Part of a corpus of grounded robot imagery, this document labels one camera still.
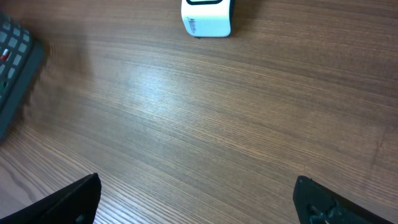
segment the white device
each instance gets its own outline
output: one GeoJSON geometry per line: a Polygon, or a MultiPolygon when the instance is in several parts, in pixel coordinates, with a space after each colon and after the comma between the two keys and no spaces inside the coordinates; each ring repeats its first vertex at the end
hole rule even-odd
{"type": "Polygon", "coordinates": [[[181,16],[194,37],[226,37],[231,33],[234,0],[182,0],[181,16]]]}

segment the wood grain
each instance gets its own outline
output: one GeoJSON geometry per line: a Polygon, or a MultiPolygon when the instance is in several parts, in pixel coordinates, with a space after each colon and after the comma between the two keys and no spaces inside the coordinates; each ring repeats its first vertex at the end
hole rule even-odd
{"type": "Polygon", "coordinates": [[[398,223],[398,5],[2,0],[47,59],[0,145],[0,217],[97,172],[97,223],[298,223],[306,175],[398,223]]]}

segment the brown wooden surface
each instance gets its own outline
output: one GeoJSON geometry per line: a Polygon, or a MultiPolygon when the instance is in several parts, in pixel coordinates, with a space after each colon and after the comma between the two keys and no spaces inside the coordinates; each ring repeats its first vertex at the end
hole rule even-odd
{"type": "Polygon", "coordinates": [[[298,223],[306,175],[398,223],[394,0],[2,0],[47,59],[0,145],[0,217],[97,172],[98,223],[298,223]]]}

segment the wooden table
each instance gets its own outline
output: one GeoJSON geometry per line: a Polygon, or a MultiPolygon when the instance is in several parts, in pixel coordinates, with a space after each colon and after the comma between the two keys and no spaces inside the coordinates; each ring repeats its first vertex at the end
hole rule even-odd
{"type": "Polygon", "coordinates": [[[47,59],[0,145],[0,217],[98,172],[98,223],[298,223],[306,175],[398,222],[398,5],[0,0],[47,59]]]}

